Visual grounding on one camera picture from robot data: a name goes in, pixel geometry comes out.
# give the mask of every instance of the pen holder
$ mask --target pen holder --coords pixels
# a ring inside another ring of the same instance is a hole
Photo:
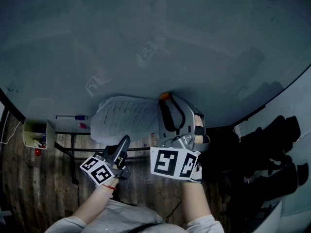
[[[27,118],[23,127],[24,144],[41,150],[54,148],[55,130],[43,119]]]

